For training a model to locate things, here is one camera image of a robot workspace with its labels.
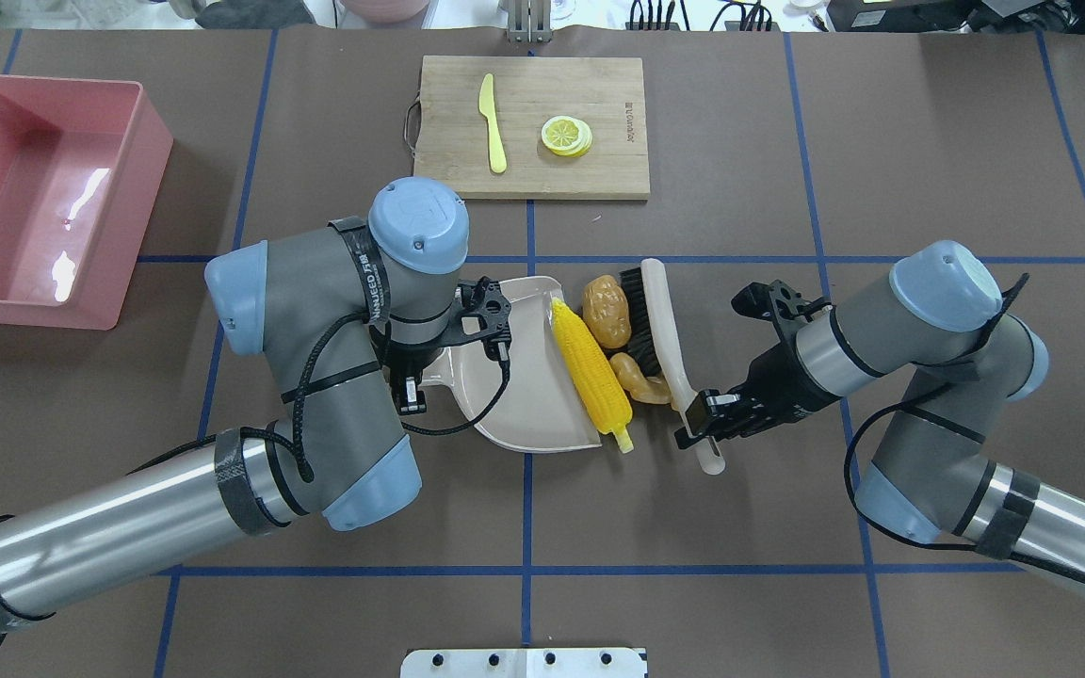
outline corn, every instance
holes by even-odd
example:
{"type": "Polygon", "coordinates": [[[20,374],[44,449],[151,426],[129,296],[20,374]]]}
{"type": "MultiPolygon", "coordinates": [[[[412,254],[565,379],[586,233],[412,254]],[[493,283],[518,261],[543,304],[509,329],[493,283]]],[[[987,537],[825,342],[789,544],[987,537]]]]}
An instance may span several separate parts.
{"type": "Polygon", "coordinates": [[[567,374],[580,394],[580,402],[589,419],[602,434],[612,433],[618,449],[625,455],[634,449],[625,425],[630,423],[633,411],[625,399],[622,385],[614,376],[614,368],[605,360],[589,327],[560,299],[551,299],[551,331],[560,345],[567,374]]]}

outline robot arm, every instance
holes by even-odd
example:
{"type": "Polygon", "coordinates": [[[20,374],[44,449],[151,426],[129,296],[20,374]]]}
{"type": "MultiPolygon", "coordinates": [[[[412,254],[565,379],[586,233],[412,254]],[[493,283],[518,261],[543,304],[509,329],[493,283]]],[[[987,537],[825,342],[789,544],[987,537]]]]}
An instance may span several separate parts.
{"type": "Polygon", "coordinates": [[[968,250],[931,245],[814,321],[826,302],[780,282],[753,283],[732,306],[773,321],[780,342],[735,389],[699,394],[690,434],[676,435],[681,447],[791,424],[916,363],[856,489],[857,510],[892,537],[930,545],[950,532],[1085,593],[1085,501],[982,456],[1004,405],[1041,385],[1049,355],[1004,315],[994,278],[968,250]]]}
{"type": "Polygon", "coordinates": [[[508,360],[508,302],[494,282],[474,293],[458,282],[467,240],[451,190],[405,179],[381,190],[366,220],[214,259],[206,276],[225,335],[238,354],[267,356],[292,420],[270,428],[284,438],[301,428],[302,453],[225,431],[103,488],[1,517],[0,634],[310,512],[344,532],[409,504],[421,475],[365,323],[390,322],[401,353],[485,340],[508,360]],[[456,334],[473,314],[482,331],[456,334]]]}

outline lemon slice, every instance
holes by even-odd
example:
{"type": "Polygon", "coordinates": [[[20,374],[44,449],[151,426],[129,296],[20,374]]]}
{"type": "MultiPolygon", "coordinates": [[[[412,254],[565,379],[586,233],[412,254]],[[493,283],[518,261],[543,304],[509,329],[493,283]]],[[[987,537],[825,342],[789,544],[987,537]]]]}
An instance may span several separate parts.
{"type": "Polygon", "coordinates": [[[542,145],[556,155],[578,158],[593,145],[593,130],[585,120],[556,116],[542,125],[542,145]]]}

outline light blue cap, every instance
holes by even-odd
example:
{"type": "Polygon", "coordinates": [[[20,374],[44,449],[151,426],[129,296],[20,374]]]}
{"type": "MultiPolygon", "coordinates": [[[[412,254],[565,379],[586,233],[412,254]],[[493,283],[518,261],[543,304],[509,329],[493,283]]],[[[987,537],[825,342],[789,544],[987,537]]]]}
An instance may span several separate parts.
{"type": "Polygon", "coordinates": [[[410,176],[384,186],[367,221],[380,248],[412,270],[446,274],[467,260],[467,205],[441,181],[410,176]]]}
{"type": "Polygon", "coordinates": [[[940,528],[871,462],[856,489],[856,507],[875,523],[919,545],[930,545],[940,536],[940,528]]]}
{"type": "Polygon", "coordinates": [[[267,322],[267,241],[207,261],[203,279],[232,351],[238,356],[261,353],[267,322]]]}
{"type": "Polygon", "coordinates": [[[418,498],[419,490],[421,472],[405,435],[320,515],[336,532],[350,532],[403,510],[418,498]]]}
{"type": "Polygon", "coordinates": [[[890,269],[890,287],[907,310],[949,332],[972,332],[1003,308],[998,283],[960,243],[941,240],[890,269]]]}
{"type": "Polygon", "coordinates": [[[1041,389],[1042,383],[1046,382],[1046,374],[1049,374],[1049,348],[1046,348],[1046,343],[1042,342],[1041,336],[1037,336],[1037,333],[1031,330],[1020,318],[1012,318],[1024,327],[1024,331],[1029,333],[1029,338],[1032,340],[1032,369],[1029,372],[1027,381],[1024,382],[1024,386],[1020,386],[1020,391],[1017,391],[1016,394],[1007,396],[1009,404],[1025,399],[1032,395],[1033,391],[1041,389]]]}

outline pink bin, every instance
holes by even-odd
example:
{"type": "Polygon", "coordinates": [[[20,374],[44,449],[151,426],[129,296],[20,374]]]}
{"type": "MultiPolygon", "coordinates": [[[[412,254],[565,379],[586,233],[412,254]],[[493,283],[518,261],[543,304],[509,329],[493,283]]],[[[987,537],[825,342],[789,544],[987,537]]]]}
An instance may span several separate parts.
{"type": "Polygon", "coordinates": [[[0,322],[116,325],[173,144],[139,82],[0,75],[0,322]]]}

